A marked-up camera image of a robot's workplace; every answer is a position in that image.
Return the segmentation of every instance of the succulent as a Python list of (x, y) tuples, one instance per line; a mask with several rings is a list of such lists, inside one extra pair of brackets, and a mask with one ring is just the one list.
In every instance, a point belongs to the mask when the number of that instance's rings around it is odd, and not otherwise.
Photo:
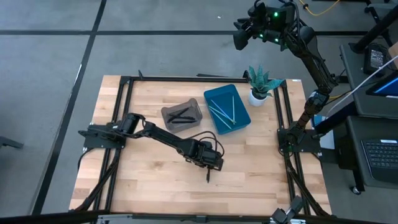
[(248, 74), (246, 76), (247, 80), (249, 84), (253, 87), (251, 88), (253, 96), (259, 100), (262, 100), (267, 96), (272, 96), (272, 94), (268, 91), (277, 88), (284, 81), (277, 79), (268, 81), (269, 71), (263, 74), (261, 65), (259, 65), (257, 74), (252, 66), (249, 67), (249, 72), (246, 71), (245, 73)]

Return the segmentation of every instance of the white pot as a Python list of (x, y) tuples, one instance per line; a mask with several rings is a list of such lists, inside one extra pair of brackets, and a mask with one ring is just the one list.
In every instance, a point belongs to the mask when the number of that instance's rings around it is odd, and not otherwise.
[(252, 91), (252, 90), (250, 91), (250, 94), (249, 94), (249, 103), (250, 103), (250, 105), (252, 105), (252, 106), (262, 106), (262, 105), (264, 104), (264, 102), (265, 102), (267, 99), (268, 99), (268, 96), (265, 97), (265, 98), (262, 99), (262, 100), (259, 100), (259, 99), (257, 99), (256, 97), (253, 96), (253, 91)]

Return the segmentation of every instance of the blue bin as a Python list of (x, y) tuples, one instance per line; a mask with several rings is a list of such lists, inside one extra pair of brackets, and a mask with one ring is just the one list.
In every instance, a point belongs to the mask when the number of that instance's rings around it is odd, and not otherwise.
[[(214, 103), (211, 101), (213, 100), (232, 119), (233, 118), (232, 96), (234, 96), (236, 124), (232, 124), (232, 122), (229, 121), (227, 118), (218, 114), (220, 118), (223, 119), (223, 121), (231, 127), (231, 129), (229, 129), (229, 127), (227, 127), (222, 121), (220, 121), (220, 119), (217, 116), (214, 115), (212, 111), (210, 111), (209, 106), (219, 111), (218, 107), (214, 105)], [(235, 85), (233, 84), (205, 91), (205, 101), (207, 104), (207, 109), (211, 114), (211, 118), (213, 120), (214, 125), (216, 126), (218, 134), (226, 134), (230, 133), (231, 131), (244, 128), (251, 122), (249, 114), (243, 105), (242, 99), (239, 96), (239, 93), (236, 90)]]

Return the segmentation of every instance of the gray floor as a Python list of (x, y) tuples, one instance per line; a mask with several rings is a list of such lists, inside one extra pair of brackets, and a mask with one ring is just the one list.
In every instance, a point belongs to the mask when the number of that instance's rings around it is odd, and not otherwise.
[[(108, 0), (99, 29), (232, 30), (233, 21), (244, 17), (251, 4), (247, 0)], [(320, 12), (330, 4), (310, 2), (310, 7)], [(0, 0), (0, 30), (91, 30), (99, 5), (100, 0)], [(374, 21), (363, 13), (364, 7), (365, 3), (340, 2), (319, 17), (303, 10), (300, 15), (316, 30), (369, 30)], [(359, 38), (318, 38), (331, 72), (339, 74), (343, 69), (338, 46)], [(0, 150), (0, 217), (29, 213), (87, 41), (88, 36), (0, 36), (0, 136), (25, 143), (22, 150)], [(237, 51), (227, 35), (97, 36), (43, 212), (68, 210), (83, 145), (77, 131), (91, 121), (103, 75), (137, 75), (140, 69), (144, 75), (240, 77), (249, 65), (260, 63), (272, 78), (302, 79), (306, 96), (315, 89), (301, 61), (272, 44), (251, 41)], [(347, 89), (341, 85), (335, 93)], [(354, 182), (350, 172), (333, 165), (325, 165), (323, 172), (338, 217), (388, 223), (398, 219), (397, 191), (367, 187), (355, 196), (348, 190)]]

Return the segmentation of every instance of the wheel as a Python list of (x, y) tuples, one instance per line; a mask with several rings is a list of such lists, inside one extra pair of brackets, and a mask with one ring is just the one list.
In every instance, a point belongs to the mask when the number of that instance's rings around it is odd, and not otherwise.
[(361, 192), (356, 188), (356, 187), (350, 187), (349, 188), (351, 190), (352, 193), (354, 193), (355, 195), (360, 195)]

